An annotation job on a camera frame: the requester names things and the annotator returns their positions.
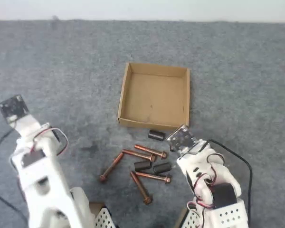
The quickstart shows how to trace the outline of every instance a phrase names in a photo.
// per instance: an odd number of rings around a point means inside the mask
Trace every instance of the black cylinder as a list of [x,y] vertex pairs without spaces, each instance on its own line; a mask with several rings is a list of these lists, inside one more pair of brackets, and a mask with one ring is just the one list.
[[140,171],[140,170],[147,170],[151,168],[152,164],[149,161],[140,161],[140,162],[135,162],[134,163],[134,168],[135,171]]
[[155,130],[150,130],[148,134],[148,138],[163,141],[165,139],[165,133],[158,132]]
[[171,170],[171,164],[169,162],[167,163],[163,163],[163,164],[159,164],[159,165],[154,165],[153,166],[153,171],[155,174],[159,174],[162,172],[168,172]]

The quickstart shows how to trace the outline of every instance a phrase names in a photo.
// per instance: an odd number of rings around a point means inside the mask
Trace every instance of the bolt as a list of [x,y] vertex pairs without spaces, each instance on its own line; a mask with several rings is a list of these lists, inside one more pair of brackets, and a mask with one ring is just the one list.
[[138,177],[135,175],[134,172],[130,172],[131,177],[133,178],[133,181],[135,182],[135,184],[137,185],[139,191],[141,192],[142,196],[143,196],[143,202],[148,205],[150,203],[152,203],[153,199],[151,196],[148,195],[146,189],[143,187],[143,184],[139,181]]
[[169,184],[171,182],[171,176],[169,176],[169,175],[162,177],[162,176],[156,176],[156,175],[152,175],[152,174],[148,174],[148,173],[144,173],[144,172],[135,172],[135,174],[137,176],[141,176],[141,177],[148,177],[151,179],[164,181],[164,182],[166,182],[166,184]]
[[152,154],[151,155],[147,155],[147,154],[138,153],[138,152],[130,151],[130,150],[126,150],[126,149],[123,149],[122,151],[123,151],[123,153],[126,153],[126,154],[130,154],[130,155],[133,155],[133,156],[136,156],[136,157],[147,159],[150,162],[154,162],[155,159],[156,159],[156,156],[154,156]]
[[121,152],[113,161],[113,163],[109,166],[109,168],[102,174],[100,175],[99,180],[101,182],[104,182],[107,180],[107,177],[109,173],[114,169],[114,167],[118,164],[118,162],[123,158],[123,153]]
[[148,153],[155,154],[157,156],[160,156],[161,159],[167,158],[167,153],[165,151],[159,152],[159,151],[156,151],[156,150],[153,150],[153,149],[141,146],[141,145],[135,145],[134,148],[136,148],[138,150],[141,150],[141,151],[145,151],[145,152],[148,152]]

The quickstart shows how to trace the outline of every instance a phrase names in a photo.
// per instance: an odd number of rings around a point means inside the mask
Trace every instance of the perforated metal base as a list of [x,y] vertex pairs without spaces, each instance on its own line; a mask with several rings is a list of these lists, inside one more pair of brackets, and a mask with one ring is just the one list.
[[102,208],[95,220],[95,228],[115,228],[107,208]]
[[235,204],[207,211],[205,216],[210,219],[213,228],[248,228],[245,204],[241,199]]
[[199,227],[200,220],[197,214],[195,214],[193,211],[189,211],[181,228],[196,228]]
[[[243,200],[237,203],[214,210],[205,211],[204,228],[248,228],[248,218]],[[181,228],[200,228],[202,220],[190,210],[184,219]]]

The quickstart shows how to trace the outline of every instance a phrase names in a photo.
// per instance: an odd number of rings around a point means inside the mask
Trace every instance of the bolt head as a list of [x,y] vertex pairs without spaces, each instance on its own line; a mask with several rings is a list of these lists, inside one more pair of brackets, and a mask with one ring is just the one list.
[[162,156],[161,156],[161,159],[166,159],[167,158],[167,156],[168,156],[168,154],[164,151],[164,152],[162,152],[162,154],[161,154]]
[[105,181],[106,181],[106,177],[105,177],[104,175],[100,175],[100,176],[99,176],[99,180],[100,180],[101,182],[105,182]]
[[151,161],[151,162],[154,162],[154,161],[155,161],[155,159],[156,159],[156,156],[155,156],[155,155],[151,155],[151,159],[150,159],[150,161]]
[[148,205],[148,204],[152,203],[152,201],[153,201],[153,199],[152,199],[151,196],[148,196],[147,198],[145,198],[145,199],[143,200],[143,202],[145,203],[145,205]]
[[166,177],[166,184],[169,184],[171,182],[171,177],[170,176],[167,176]]

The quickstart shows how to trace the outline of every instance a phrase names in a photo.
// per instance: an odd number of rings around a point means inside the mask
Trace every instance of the white wall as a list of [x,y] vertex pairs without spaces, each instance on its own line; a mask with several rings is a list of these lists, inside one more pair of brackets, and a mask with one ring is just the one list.
[[285,22],[285,0],[0,0],[0,20]]

